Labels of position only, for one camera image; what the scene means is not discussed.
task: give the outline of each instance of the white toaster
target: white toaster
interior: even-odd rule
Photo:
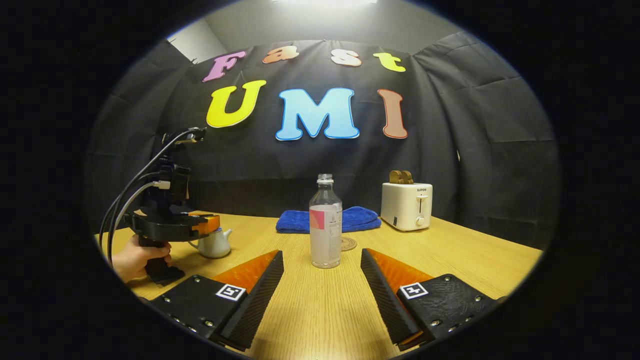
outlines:
[[[380,217],[398,230],[424,229],[431,224],[433,186],[430,184],[382,184]]]

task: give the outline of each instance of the wooden table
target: wooden table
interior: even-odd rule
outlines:
[[[401,352],[389,340],[376,301],[360,269],[360,255],[369,247],[432,276],[454,274],[488,296],[511,293],[541,254],[517,243],[431,218],[429,229],[404,233],[382,221],[378,229],[345,233],[357,242],[342,252],[332,269],[311,265],[308,234],[279,234],[277,218],[221,215],[231,253],[207,259],[188,243],[172,243],[173,265],[186,276],[213,277],[275,249],[284,255],[284,274],[246,355],[257,359],[388,359]],[[118,230],[113,251],[133,234]],[[148,278],[128,284],[138,296],[154,299],[165,287]]]

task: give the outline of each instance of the letter m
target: letter m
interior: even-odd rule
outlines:
[[[289,89],[280,93],[284,99],[282,128],[276,133],[278,140],[297,140],[302,137],[298,129],[298,117],[312,138],[315,138],[324,120],[329,118],[329,126],[324,135],[335,139],[357,138],[360,131],[353,126],[351,118],[352,89],[332,88],[326,92],[319,105],[302,89]]]

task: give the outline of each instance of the blue towel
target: blue towel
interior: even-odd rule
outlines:
[[[360,206],[353,206],[342,212],[342,232],[363,231],[380,227],[378,214]],[[287,210],[280,215],[276,231],[289,234],[309,233],[309,212]]]

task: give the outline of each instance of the teapot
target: teapot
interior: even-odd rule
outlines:
[[[198,249],[207,258],[222,258],[231,251],[231,245],[228,241],[231,232],[231,229],[223,232],[222,227],[219,227],[204,238],[198,239],[198,245],[193,245],[191,241],[189,241],[189,245]]]

